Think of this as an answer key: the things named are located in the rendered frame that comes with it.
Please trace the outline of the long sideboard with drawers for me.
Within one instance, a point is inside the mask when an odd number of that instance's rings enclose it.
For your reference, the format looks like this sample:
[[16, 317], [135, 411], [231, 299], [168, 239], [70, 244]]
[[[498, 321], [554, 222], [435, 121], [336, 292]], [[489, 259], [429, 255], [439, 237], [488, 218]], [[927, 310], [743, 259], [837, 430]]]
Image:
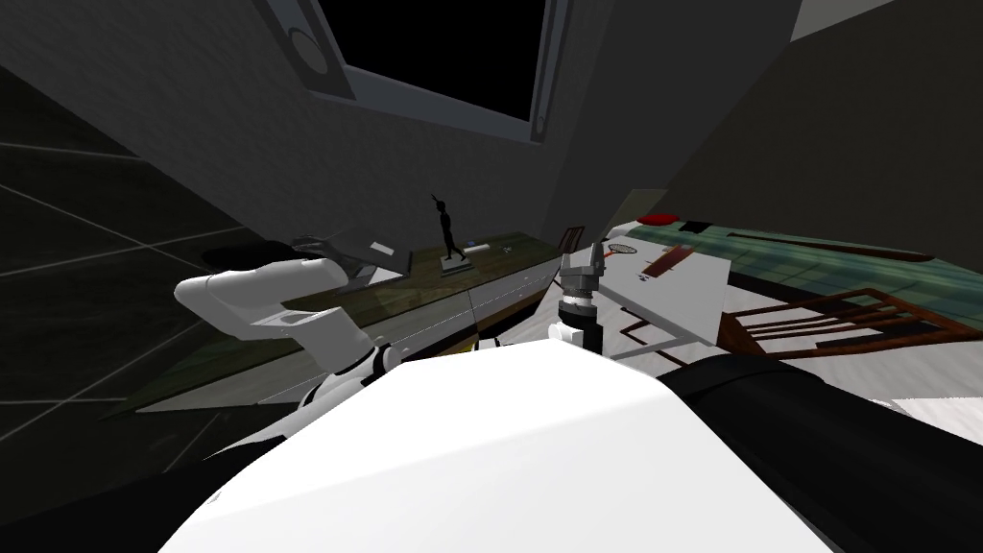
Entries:
[[[410, 275], [339, 295], [334, 291], [287, 302], [300, 311], [342, 307], [379, 345], [404, 360], [450, 353], [537, 303], [561, 261], [555, 246], [521, 232], [482, 239], [472, 268], [442, 276], [444, 252], [414, 252]], [[326, 378], [291, 339], [238, 341], [216, 334], [113, 413], [152, 413], [254, 404], [297, 403]]]

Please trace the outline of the white table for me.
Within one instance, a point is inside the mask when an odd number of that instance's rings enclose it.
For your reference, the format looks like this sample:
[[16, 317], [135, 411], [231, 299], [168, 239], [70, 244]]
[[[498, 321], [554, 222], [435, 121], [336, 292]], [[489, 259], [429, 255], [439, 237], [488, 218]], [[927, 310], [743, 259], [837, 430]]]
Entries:
[[604, 242], [637, 248], [637, 253], [605, 258], [600, 292], [642, 321], [668, 333], [671, 339], [611, 355], [621, 360], [699, 343], [714, 347], [723, 312], [731, 263], [727, 259], [696, 253], [662, 276], [646, 277], [642, 271], [669, 247], [626, 236]]

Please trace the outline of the black figure statue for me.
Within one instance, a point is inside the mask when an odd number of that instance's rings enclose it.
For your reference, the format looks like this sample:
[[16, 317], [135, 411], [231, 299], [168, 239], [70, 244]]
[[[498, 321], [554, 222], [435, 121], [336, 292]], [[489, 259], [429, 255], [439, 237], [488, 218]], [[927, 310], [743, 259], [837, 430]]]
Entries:
[[466, 258], [464, 253], [455, 244], [451, 228], [451, 219], [449, 214], [446, 212], [445, 203], [437, 199], [434, 195], [432, 195], [431, 198], [435, 202], [436, 208], [440, 211], [441, 228], [444, 245], [446, 248], [446, 258], [441, 261], [441, 276], [448, 277], [450, 275], [459, 274], [473, 269], [472, 262]]

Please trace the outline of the brown flat object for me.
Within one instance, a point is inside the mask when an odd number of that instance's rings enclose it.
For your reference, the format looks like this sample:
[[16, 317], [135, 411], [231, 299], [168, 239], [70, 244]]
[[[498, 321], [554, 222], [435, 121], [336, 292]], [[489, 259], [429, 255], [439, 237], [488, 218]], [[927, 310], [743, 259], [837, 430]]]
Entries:
[[646, 277], [660, 277], [683, 263], [691, 254], [693, 254], [691, 246], [672, 246], [665, 250], [657, 260], [649, 264], [642, 273]]

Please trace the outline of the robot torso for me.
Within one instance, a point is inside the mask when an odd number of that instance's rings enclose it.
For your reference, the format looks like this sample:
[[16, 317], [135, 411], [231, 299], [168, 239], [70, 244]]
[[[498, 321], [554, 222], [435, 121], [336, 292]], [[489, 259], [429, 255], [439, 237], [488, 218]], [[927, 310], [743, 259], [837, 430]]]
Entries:
[[831, 553], [650, 374], [545, 339], [403, 364], [159, 553]]

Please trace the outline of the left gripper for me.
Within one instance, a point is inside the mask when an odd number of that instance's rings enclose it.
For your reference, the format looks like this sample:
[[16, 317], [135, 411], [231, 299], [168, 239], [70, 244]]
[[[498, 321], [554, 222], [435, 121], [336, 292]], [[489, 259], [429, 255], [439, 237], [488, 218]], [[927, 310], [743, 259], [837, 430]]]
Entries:
[[336, 249], [348, 263], [348, 282], [337, 289], [339, 295], [350, 294], [383, 282], [408, 277], [411, 251], [385, 244], [354, 244]]

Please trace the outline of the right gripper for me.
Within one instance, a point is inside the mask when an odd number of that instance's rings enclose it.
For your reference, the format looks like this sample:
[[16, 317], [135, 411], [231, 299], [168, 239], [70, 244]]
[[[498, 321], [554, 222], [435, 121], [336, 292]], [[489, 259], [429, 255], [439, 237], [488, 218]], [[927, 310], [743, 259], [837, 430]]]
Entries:
[[590, 246], [589, 265], [572, 267], [571, 254], [565, 253], [558, 276], [563, 294], [568, 299], [591, 300], [599, 290], [600, 278], [605, 273], [605, 245], [595, 242]]

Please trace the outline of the grey framed dark window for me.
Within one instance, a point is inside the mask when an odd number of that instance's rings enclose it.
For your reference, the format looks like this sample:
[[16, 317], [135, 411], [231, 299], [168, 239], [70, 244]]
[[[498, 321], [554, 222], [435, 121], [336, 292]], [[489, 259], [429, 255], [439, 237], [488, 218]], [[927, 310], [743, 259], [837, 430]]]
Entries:
[[313, 95], [540, 144], [574, 0], [252, 0]]

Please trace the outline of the brown wooden chair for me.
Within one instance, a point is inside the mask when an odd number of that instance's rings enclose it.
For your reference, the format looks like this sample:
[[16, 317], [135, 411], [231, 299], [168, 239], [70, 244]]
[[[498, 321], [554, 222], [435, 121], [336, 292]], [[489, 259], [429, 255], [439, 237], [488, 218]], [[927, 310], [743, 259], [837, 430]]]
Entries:
[[[764, 342], [871, 330], [839, 346], [767, 351]], [[729, 353], [804, 359], [983, 340], [983, 331], [873, 288], [721, 315], [716, 347]]]

